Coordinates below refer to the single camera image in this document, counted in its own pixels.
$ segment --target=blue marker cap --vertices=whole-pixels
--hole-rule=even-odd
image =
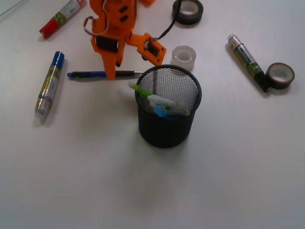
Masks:
[[[60,51],[56,52],[51,66],[56,66],[60,70],[62,67],[64,58],[65,58],[65,55],[62,52],[60,52]]]
[[[166,110],[165,110],[164,108],[162,108],[162,107],[159,107],[159,106],[155,107],[155,108],[154,108],[154,112],[155,112],[159,117],[161,117],[161,118],[166,118],[166,117],[167,117],[167,112],[166,112]]]

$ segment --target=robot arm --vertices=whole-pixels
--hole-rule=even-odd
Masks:
[[[145,4],[154,2],[139,1]],[[102,56],[109,79],[115,78],[115,66],[121,65],[126,44],[138,47],[142,57],[152,64],[162,64],[166,48],[157,41],[151,42],[152,36],[147,33],[143,36],[132,33],[136,22],[136,0],[90,0],[90,6],[99,18],[89,17],[92,19],[92,33],[87,32],[92,35],[94,50]]]

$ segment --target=marker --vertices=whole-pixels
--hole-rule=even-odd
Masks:
[[[188,116],[191,113],[187,109],[166,110],[159,106],[156,106],[153,111],[161,118]]]
[[[267,81],[267,77],[245,45],[234,34],[231,34],[228,37],[228,41],[239,61],[246,68],[252,78],[257,82],[257,84],[262,88],[262,90],[264,92],[270,91],[271,85]]]
[[[40,115],[47,115],[56,93],[56,88],[59,82],[61,67],[65,55],[62,52],[56,52],[52,64],[44,80],[42,89],[38,96],[35,106],[35,113]]]
[[[141,96],[148,99],[152,106],[162,106],[168,109],[186,109],[185,105],[180,102],[175,102],[170,99],[162,98],[158,95],[154,95],[151,92],[140,87],[136,83],[128,82],[128,86],[138,92]]]
[[[116,77],[130,77],[136,75],[142,75],[143,72],[135,71],[116,71]],[[89,79],[89,78],[107,78],[106,72],[72,72],[67,74],[70,80],[73,79]]]
[[[50,37],[55,33],[66,21],[75,14],[82,6],[86,4],[86,0],[71,0],[65,5],[41,30],[40,33],[45,37]]]

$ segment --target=black pen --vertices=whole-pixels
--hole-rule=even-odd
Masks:
[[[116,71],[116,77],[130,77],[142,75],[142,72],[135,71]],[[90,78],[107,78],[106,72],[72,72],[67,74],[70,80],[73,79],[90,79]]]

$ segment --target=pencil holder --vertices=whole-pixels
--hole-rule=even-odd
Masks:
[[[184,104],[190,111],[188,116],[160,118],[149,112],[145,104],[147,100],[135,93],[142,137],[159,148],[179,145],[188,137],[201,102],[202,91],[197,79],[179,66],[159,65],[144,72],[137,84],[155,95]]]

